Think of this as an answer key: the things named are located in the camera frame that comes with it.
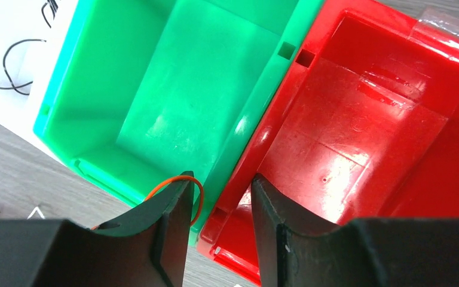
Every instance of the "plastic bin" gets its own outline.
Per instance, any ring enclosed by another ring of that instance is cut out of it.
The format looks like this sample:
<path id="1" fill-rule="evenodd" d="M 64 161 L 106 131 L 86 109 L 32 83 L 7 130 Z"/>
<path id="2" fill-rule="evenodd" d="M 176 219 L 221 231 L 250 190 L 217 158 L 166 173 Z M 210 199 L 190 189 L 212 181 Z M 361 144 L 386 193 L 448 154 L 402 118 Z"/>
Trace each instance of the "plastic bin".
<path id="1" fill-rule="evenodd" d="M 130 206 L 193 170 L 193 243 L 321 3 L 79 1 L 34 131 Z"/>
<path id="2" fill-rule="evenodd" d="M 370 0 L 327 0 L 197 249 L 259 284 L 249 184 L 310 211 L 459 216 L 459 39 Z"/>

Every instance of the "white surface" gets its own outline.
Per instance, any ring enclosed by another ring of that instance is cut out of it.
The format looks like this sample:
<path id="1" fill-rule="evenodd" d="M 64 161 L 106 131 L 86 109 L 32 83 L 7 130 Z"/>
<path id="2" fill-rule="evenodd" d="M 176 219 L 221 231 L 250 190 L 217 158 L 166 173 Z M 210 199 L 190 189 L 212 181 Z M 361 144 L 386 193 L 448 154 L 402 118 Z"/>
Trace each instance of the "white surface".
<path id="1" fill-rule="evenodd" d="M 78 1 L 58 1 L 55 21 L 51 20 L 49 7 L 45 9 L 52 29 L 48 28 L 41 15 L 44 2 L 0 0 L 0 86 L 10 86 L 2 69 L 2 57 L 11 44 L 29 38 L 47 40 L 46 43 L 20 44 L 8 55 L 7 68 L 14 83 L 20 85 L 31 80 L 34 83 L 30 86 L 28 97 L 13 90 L 0 90 L 0 125 L 55 158 L 33 134 L 32 127 Z M 29 88 L 20 90 L 28 92 Z"/>

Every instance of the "red bin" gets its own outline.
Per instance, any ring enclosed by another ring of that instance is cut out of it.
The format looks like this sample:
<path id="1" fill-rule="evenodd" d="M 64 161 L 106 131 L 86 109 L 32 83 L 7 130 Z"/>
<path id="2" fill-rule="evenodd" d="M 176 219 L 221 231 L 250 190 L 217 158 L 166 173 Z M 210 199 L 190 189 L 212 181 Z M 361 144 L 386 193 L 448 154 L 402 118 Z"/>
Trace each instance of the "red bin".
<path id="1" fill-rule="evenodd" d="M 371 0 L 327 0 L 200 234 L 259 284 L 249 184 L 332 222 L 459 217 L 459 39 Z"/>

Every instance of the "green plastic bin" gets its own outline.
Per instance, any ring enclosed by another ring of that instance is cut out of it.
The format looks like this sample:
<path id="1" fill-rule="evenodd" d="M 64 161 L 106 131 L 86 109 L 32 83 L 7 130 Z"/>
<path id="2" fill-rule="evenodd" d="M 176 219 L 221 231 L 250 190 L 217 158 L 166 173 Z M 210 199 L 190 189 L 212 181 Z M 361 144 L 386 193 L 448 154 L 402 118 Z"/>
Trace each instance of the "green plastic bin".
<path id="1" fill-rule="evenodd" d="M 194 171 L 193 244 L 321 4 L 80 0 L 34 132 L 130 206 Z"/>

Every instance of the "wooden floor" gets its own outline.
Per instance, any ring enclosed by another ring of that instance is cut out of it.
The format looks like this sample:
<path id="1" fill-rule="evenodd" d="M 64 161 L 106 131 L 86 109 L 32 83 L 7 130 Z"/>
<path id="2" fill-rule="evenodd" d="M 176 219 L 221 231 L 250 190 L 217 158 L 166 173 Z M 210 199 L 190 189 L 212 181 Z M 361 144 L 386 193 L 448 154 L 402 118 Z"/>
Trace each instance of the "wooden floor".
<path id="1" fill-rule="evenodd" d="M 418 17 L 426 5 L 459 17 L 459 0 L 384 0 Z M 74 175 L 27 142 L 0 126 L 1 218 L 26 218 L 35 206 L 47 218 L 71 218 L 92 226 L 128 207 Z M 251 286 L 245 280 L 189 250 L 184 286 Z"/>

